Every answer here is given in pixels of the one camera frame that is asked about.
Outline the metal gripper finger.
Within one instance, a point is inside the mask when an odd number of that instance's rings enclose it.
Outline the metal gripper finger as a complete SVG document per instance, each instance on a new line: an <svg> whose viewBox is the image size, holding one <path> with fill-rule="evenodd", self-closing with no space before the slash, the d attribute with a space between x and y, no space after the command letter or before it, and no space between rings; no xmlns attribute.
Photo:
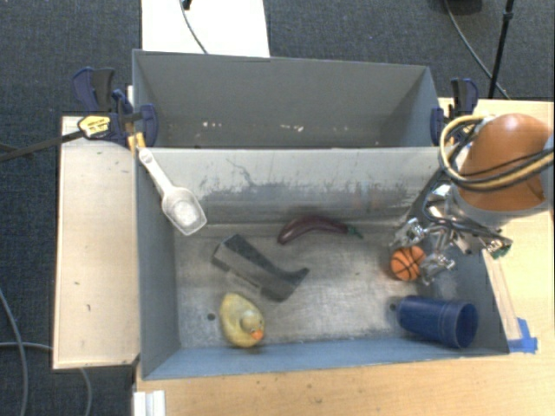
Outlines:
<svg viewBox="0 0 555 416"><path fill-rule="evenodd" d="M422 283L430 285L440 273L451 271L455 265L456 262L452 258L441 253L430 254L419 266Z"/></svg>
<svg viewBox="0 0 555 416"><path fill-rule="evenodd" d="M418 218L409 219L395 234L390 249L408 248L423 241L428 231L421 225Z"/></svg>

